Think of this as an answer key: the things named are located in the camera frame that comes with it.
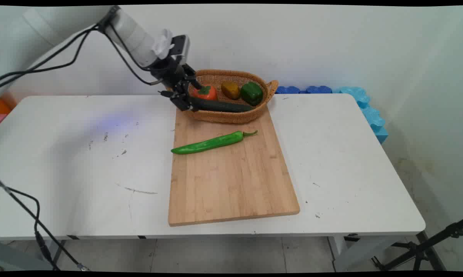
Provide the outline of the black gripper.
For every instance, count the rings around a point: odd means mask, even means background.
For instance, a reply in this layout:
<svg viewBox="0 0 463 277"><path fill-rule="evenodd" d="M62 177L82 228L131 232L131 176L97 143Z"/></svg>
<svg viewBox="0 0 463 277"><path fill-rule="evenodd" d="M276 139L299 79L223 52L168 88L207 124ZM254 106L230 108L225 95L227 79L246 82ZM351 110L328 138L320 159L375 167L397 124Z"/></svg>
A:
<svg viewBox="0 0 463 277"><path fill-rule="evenodd" d="M171 89L170 101L182 112L198 112L190 97L188 89L183 89L182 81L188 81L197 90L202 85L196 79L196 72L188 64L181 65L182 57L157 58L150 64L150 73L156 79L150 85L163 84L165 88Z"/></svg>

